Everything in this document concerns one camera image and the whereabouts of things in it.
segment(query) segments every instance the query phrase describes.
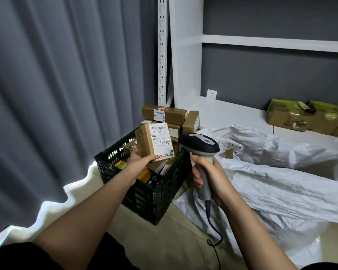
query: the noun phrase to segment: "electrical outlet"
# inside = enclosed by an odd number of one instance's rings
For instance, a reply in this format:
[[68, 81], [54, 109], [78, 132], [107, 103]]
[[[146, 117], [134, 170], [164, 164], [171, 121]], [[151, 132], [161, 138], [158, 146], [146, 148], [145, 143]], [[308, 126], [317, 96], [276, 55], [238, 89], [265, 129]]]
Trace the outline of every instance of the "electrical outlet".
[[215, 99], [217, 97], [217, 91], [208, 89], [207, 97], [210, 99]]

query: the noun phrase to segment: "hand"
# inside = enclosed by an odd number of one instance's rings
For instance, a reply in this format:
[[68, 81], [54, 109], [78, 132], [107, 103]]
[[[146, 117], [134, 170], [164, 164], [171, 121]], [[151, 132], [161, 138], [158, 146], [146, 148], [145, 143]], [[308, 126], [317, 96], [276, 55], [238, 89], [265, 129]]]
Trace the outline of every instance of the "hand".
[[197, 191], [203, 186], [203, 181], [200, 178], [200, 174], [197, 168], [197, 165], [203, 166], [209, 175], [209, 183], [212, 187], [213, 199], [216, 204], [223, 209], [225, 206], [223, 203], [225, 195], [228, 195], [231, 191], [235, 191], [235, 188], [229, 181], [225, 171], [223, 170], [221, 164], [213, 157], [213, 164], [211, 164], [207, 159], [202, 156], [194, 155], [192, 156], [193, 161], [196, 165], [193, 167], [193, 176], [194, 176], [194, 187]]
[[124, 170], [130, 172], [131, 177], [131, 185], [134, 185], [139, 173], [145, 168], [145, 166], [152, 160], [155, 160], [155, 154], [150, 154], [146, 157], [140, 157], [138, 155], [138, 149], [133, 150], [130, 153], [130, 157], [127, 160], [126, 167]]

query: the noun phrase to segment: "black cord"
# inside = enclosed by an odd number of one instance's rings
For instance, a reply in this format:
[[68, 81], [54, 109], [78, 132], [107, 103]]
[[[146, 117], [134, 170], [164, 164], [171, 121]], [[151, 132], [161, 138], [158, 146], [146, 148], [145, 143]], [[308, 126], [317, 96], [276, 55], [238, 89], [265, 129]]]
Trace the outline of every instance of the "black cord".
[[221, 265], [220, 265], [220, 260], [219, 256], [217, 253], [217, 250], [215, 249], [216, 246], [220, 245], [221, 242], [223, 241], [223, 236], [220, 234], [220, 232], [214, 227], [212, 222], [210, 221], [210, 201], [205, 201], [205, 212], [207, 214], [207, 219], [210, 224], [210, 226], [216, 231], [216, 233], [220, 236], [220, 241], [218, 241], [216, 244], [213, 244], [211, 240], [207, 239], [207, 244], [211, 247], [214, 248], [215, 255], [217, 256], [218, 259], [218, 265], [219, 265], [219, 270], [221, 270]]

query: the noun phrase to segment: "curtain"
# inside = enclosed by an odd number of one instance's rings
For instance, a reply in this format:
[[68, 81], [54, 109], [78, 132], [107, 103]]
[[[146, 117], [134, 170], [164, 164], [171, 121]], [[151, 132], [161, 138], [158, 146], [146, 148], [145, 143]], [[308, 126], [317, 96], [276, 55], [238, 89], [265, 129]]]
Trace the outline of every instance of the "curtain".
[[0, 231], [64, 202], [156, 97], [157, 0], [0, 0]]

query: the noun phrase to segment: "plastic crate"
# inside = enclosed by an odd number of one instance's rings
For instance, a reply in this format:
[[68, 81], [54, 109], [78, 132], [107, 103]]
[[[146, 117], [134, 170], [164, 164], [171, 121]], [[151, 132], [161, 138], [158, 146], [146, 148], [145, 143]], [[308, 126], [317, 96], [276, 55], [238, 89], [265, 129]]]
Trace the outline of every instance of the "plastic crate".
[[[95, 156], [104, 184], [121, 171], [114, 165], [119, 160], [127, 161], [128, 157], [124, 153], [124, 145], [134, 138], [135, 130]], [[122, 204], [143, 219], [157, 225], [191, 168], [189, 153], [184, 150], [166, 175], [161, 177], [162, 179], [156, 187], [136, 180], [135, 184], [127, 191]]]

